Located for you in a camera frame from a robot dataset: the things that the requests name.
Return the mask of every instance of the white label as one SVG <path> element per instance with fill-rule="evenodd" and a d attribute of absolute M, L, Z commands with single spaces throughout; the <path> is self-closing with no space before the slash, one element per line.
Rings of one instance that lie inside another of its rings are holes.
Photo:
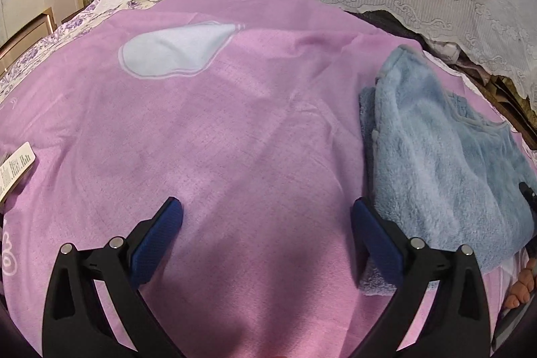
<path fill-rule="evenodd" d="M 0 203 L 22 179 L 22 176 L 36 160 L 30 143 L 26 142 L 0 166 Z"/>

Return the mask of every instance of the blue gripper pad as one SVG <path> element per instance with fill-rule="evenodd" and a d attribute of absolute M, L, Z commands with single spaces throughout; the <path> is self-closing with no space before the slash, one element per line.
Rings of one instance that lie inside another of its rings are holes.
<path fill-rule="evenodd" d="M 131 258 L 131 285 L 137 289 L 149 282 L 166 249 L 183 224 L 183 206 L 174 199 L 136 248 Z"/>
<path fill-rule="evenodd" d="M 353 234 L 364 242 L 384 280 L 400 287 L 403 283 L 403 255 L 361 200 L 354 203 L 351 222 Z"/>

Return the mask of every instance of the human foot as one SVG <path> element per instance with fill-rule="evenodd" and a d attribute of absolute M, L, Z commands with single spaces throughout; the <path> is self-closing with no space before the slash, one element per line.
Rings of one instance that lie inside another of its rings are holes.
<path fill-rule="evenodd" d="M 509 295 L 505 299 L 504 308 L 512 310 L 517 308 L 520 304 L 525 304 L 530 301 L 530 293 L 535 288 L 535 278 L 533 277 L 532 270 L 537 264 L 537 259 L 530 258 L 526 264 L 526 268 L 518 275 L 518 281 L 513 284 L 509 290 Z"/>

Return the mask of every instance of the wooden frame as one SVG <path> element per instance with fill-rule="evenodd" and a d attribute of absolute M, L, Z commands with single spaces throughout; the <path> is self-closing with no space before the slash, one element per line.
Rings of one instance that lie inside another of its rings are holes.
<path fill-rule="evenodd" d="M 43 11 L 39 16 L 29 21 L 21 30 L 0 47 L 0 78 L 17 61 L 22 54 L 30 49 L 41 38 L 56 30 L 52 8 Z"/>

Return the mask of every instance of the folded blue garment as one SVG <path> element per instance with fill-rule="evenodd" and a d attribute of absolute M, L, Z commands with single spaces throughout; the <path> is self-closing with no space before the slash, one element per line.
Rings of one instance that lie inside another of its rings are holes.
<path fill-rule="evenodd" d="M 537 189 L 537 178 L 508 123 L 444 91 L 420 54 L 392 52 L 376 87 L 360 94 L 360 123 L 375 208 L 409 238 L 450 251 L 469 244 L 483 273 L 531 239 L 534 221 L 518 185 Z M 372 260 L 360 288 L 395 291 Z"/>

